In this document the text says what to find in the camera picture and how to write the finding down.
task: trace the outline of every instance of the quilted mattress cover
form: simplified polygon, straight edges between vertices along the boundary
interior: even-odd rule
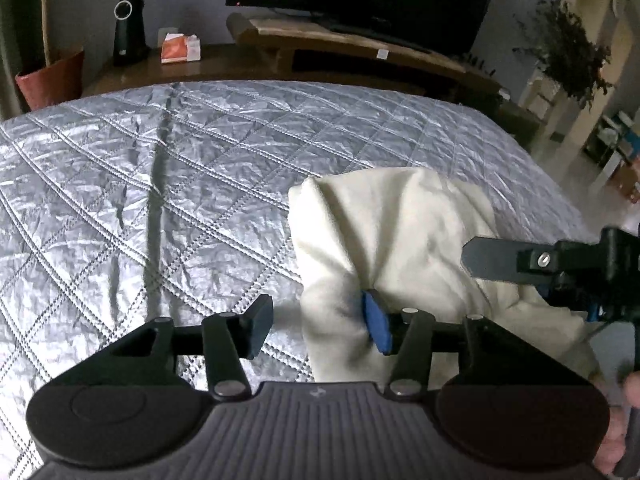
[[[24,423],[33,393],[155,316],[197,324],[271,294],[274,327],[247,375],[311,381],[287,191],[379,166],[478,184],[505,237],[591,238],[496,124],[398,92],[173,84],[0,124],[0,478],[41,464]],[[201,358],[180,373],[206,387]]]

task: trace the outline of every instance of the wooden tv cabinet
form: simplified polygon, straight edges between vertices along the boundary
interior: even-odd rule
[[[162,65],[159,50],[127,67],[109,61],[83,95],[203,80],[327,82],[453,102],[461,86],[488,93],[500,89],[485,74],[441,54],[337,34],[313,22],[251,19],[234,12],[226,24],[236,44],[204,45],[197,62]]]

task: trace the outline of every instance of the blue gripper pad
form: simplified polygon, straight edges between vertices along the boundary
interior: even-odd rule
[[[376,303],[370,292],[362,292],[362,313],[367,324],[369,335],[383,355],[391,355],[393,350],[393,337],[389,325],[389,318],[382,307]]]

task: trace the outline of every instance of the power outlet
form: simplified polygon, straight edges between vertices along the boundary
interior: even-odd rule
[[[167,34],[178,34],[177,27],[163,27],[158,29],[158,48],[162,48],[162,44],[164,43],[164,38],[166,38]]]

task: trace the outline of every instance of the green curtain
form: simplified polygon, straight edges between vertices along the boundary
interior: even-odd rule
[[[14,77],[43,60],[40,0],[0,0],[0,120],[28,111]]]

